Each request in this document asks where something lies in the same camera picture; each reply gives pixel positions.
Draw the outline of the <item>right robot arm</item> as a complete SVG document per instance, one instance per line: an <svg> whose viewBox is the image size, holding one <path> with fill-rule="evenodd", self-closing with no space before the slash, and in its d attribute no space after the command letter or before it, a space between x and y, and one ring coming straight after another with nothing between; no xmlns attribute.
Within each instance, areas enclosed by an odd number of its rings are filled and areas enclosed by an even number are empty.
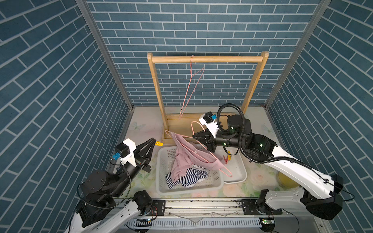
<svg viewBox="0 0 373 233"><path fill-rule="evenodd" d="M314 170L273 140L253 133L250 120L235 104L222 105L216 114L207 112L199 121L206 130L193 134L193 138L208 151L214 152L218 146L237 148L250 162L265 164L299 184L294 191L261 190L255 203L260 213L269 215L284 208L305 209L318 218L332 220L342 210L341 176Z"/></svg>

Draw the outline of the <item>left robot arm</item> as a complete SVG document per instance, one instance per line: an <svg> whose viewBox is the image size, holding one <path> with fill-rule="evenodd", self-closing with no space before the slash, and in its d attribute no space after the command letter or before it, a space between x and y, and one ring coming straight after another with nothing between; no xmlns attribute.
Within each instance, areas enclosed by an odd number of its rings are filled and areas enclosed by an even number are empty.
<svg viewBox="0 0 373 233"><path fill-rule="evenodd" d="M115 173L93 171L78 185L80 199L71 217L67 233L114 233L129 221L136 221L133 231L145 233L158 216L164 215L165 201L153 200L147 191L138 191L133 197L126 195L119 203L115 198L130 192L132 181L143 170L151 171L150 161L156 139L140 145L126 139L115 147L111 160L117 166Z"/></svg>

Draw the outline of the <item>blue white striped tank top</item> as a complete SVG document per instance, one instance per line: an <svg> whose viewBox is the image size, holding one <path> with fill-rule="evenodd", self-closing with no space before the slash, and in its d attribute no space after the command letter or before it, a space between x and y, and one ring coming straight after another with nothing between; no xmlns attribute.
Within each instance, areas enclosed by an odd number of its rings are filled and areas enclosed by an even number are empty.
<svg viewBox="0 0 373 233"><path fill-rule="evenodd" d="M173 181L171 174L166 175L166 183L169 189L175 188L177 185L181 185L184 188L191 188L197 183L204 181L208 178L208 171L202 167L194 166L186 170L186 175L181 176L178 180Z"/></svg>

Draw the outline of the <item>yellow clothespin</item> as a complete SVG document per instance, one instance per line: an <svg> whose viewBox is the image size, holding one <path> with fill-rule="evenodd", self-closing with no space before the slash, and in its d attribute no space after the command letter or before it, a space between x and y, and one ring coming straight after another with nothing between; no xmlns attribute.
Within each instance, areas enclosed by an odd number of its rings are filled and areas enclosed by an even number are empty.
<svg viewBox="0 0 373 233"><path fill-rule="evenodd" d="M231 151L230 150L228 150L228 153L227 153L228 155L228 158L227 158L227 160L228 161L230 161L231 160L231 158L232 158L232 154L231 154Z"/></svg>
<svg viewBox="0 0 373 233"><path fill-rule="evenodd" d="M155 144L156 144L157 146L161 146L161 147L163 146L163 143L162 143L162 142L158 142L158 141L157 141Z"/></svg>

